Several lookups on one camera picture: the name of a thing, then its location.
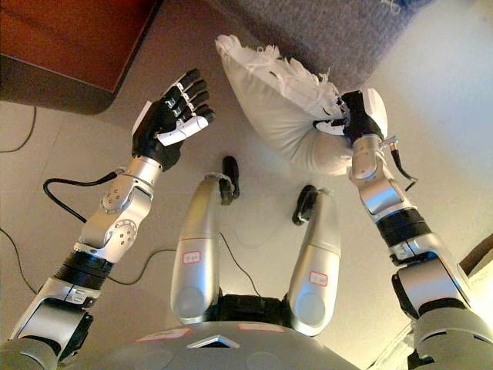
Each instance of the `floor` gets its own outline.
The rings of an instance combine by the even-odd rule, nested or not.
[[[368,82],[384,97],[391,134],[401,138],[405,167],[421,179],[411,198],[459,259],[493,227],[493,148],[489,136],[483,134],[491,132],[487,118],[493,113],[488,103],[493,98],[487,63],[493,60],[490,11],[486,0],[474,4],[439,1],[428,7]],[[438,16],[443,22],[434,22]],[[454,26],[458,20],[468,27],[458,30]],[[484,37],[476,39],[479,32]],[[18,153],[0,156],[1,226],[18,244],[26,277],[39,287],[56,272],[81,228],[74,217],[43,194],[43,181],[49,177],[93,180],[126,165],[130,130],[145,101],[157,99],[177,76],[198,67],[209,83],[210,105],[217,119],[184,143],[178,164],[161,176],[151,214],[112,276],[131,280],[150,251],[176,246],[196,185],[204,173],[220,170],[221,159],[230,154],[240,165],[242,194],[222,210],[222,231],[260,293],[281,298],[304,235],[304,227],[295,227],[290,221],[297,195],[306,183],[330,187],[337,195],[343,258],[334,317],[317,340],[366,368],[407,324],[391,288],[394,266],[384,242],[347,178],[328,178],[294,168],[255,134],[216,54],[213,40],[220,33],[236,34],[246,44],[255,45],[238,25],[201,2],[165,2],[107,111],[80,116],[39,109],[28,145]],[[433,60],[422,58],[426,53]],[[461,73],[469,65],[475,69]],[[0,103],[1,148],[22,140],[31,114],[31,107]],[[394,173],[405,183],[397,171]],[[105,186],[53,188],[89,216]],[[32,294],[22,283],[5,238],[1,252],[0,339],[5,340]],[[132,287],[105,284],[92,310],[95,321],[81,357],[178,324],[168,301],[173,258],[173,253],[156,256],[144,278]],[[220,268],[226,293],[253,293],[225,248]]]

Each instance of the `power cord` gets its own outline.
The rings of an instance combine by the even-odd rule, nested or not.
[[[253,289],[255,290],[255,293],[257,293],[257,295],[259,296],[260,299],[262,299],[262,296],[260,295],[259,291],[257,290],[257,288],[255,287],[255,283],[253,283],[253,279],[252,277],[250,276],[250,274],[248,274],[245,269],[243,269],[243,267],[240,266],[240,264],[238,263],[238,261],[236,260],[236,258],[234,257],[233,255],[233,252],[231,251],[231,248],[228,244],[228,242],[226,241],[226,238],[224,237],[223,233],[219,233],[221,234],[221,237],[223,238],[224,240],[224,244],[226,245],[226,247],[228,248],[228,251],[230,252],[231,254],[231,258],[233,259],[234,263],[237,265],[237,267],[249,278],[250,280],[250,283],[252,283],[252,287]]]
[[[34,126],[36,124],[37,112],[38,112],[38,109],[35,106],[33,106],[31,129],[29,130],[29,133],[28,133],[27,137],[24,139],[24,141],[22,142],[22,144],[17,146],[14,149],[0,150],[0,153],[14,153],[14,152],[17,152],[18,150],[20,150],[24,147],[24,145],[29,141],[29,139],[31,139],[32,132],[34,131]]]
[[[391,150],[392,158],[394,158],[395,166],[399,170],[402,176],[404,176],[406,179],[410,180],[411,183],[407,185],[405,191],[409,191],[417,182],[418,179],[416,177],[411,176],[409,173],[404,171],[404,168],[402,168],[402,163],[401,163],[401,156],[399,154],[399,149],[392,149]]]
[[[151,258],[153,258],[155,255],[157,255],[158,253],[161,253],[161,252],[176,252],[176,249],[166,249],[166,248],[164,248],[164,249],[158,249],[156,251],[153,251],[147,257],[146,262],[144,263],[144,266],[142,267],[142,270],[140,271],[139,276],[135,280],[126,282],[126,281],[120,281],[120,280],[113,279],[112,277],[108,277],[108,279],[111,280],[111,281],[113,281],[114,283],[121,284],[121,285],[134,285],[134,284],[137,284],[139,282],[139,280],[142,278],[142,276],[144,275],[144,272],[146,272],[147,265],[151,261]]]
[[[22,265],[21,265],[21,259],[19,258],[18,256],[18,249],[17,249],[17,245],[15,245],[15,242],[14,240],[12,239],[12,237],[10,235],[8,235],[8,233],[3,230],[1,227],[0,227],[0,231],[10,240],[10,242],[12,243],[12,246],[14,247],[14,251],[15,251],[15,255],[17,256],[17,264],[18,264],[18,269],[21,271],[21,276],[22,276],[22,280],[24,280],[25,284],[27,285],[27,287],[29,288],[30,291],[32,291],[32,293],[34,293],[35,295],[38,294],[38,292],[36,291],[36,289],[34,289],[30,283],[28,282],[28,279],[26,279],[25,275],[24,275],[24,271],[22,270]]]
[[[47,179],[47,181],[45,181],[45,183],[43,184],[43,190],[45,191],[45,194],[48,196],[49,199],[53,200],[61,208],[63,208],[67,212],[69,212],[71,215],[77,217],[79,220],[81,220],[85,224],[87,222],[87,219],[85,219],[83,216],[81,216],[78,212],[74,211],[71,207],[67,206],[60,199],[55,197],[53,195],[53,193],[48,188],[49,184],[50,183],[66,183],[68,185],[74,185],[77,187],[95,187],[96,185],[101,185],[102,183],[107,183],[108,181],[113,180],[115,177],[116,177],[116,172],[112,171],[112,172],[108,173],[107,175],[105,175],[104,177],[101,177],[99,180],[89,181],[87,183],[84,183],[82,181],[52,178],[52,179]]]

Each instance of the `wooden furniture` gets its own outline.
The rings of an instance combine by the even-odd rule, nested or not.
[[[159,0],[2,0],[0,99],[99,113],[115,98]]]

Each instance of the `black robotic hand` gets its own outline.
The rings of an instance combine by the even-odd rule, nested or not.
[[[147,156],[163,167],[175,165],[183,141],[214,121],[207,104],[206,82],[198,69],[187,72],[172,84],[163,97],[148,102],[132,132],[132,156]]]

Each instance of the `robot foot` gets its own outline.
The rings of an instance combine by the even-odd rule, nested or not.
[[[231,183],[234,186],[234,189],[231,189],[227,180],[219,181],[222,205],[229,205],[240,196],[240,170],[238,162],[233,156],[225,156],[223,158],[223,173],[231,179]]]
[[[303,225],[310,220],[311,210],[317,199],[318,190],[313,185],[306,185],[298,197],[296,210],[291,220],[295,225]]]

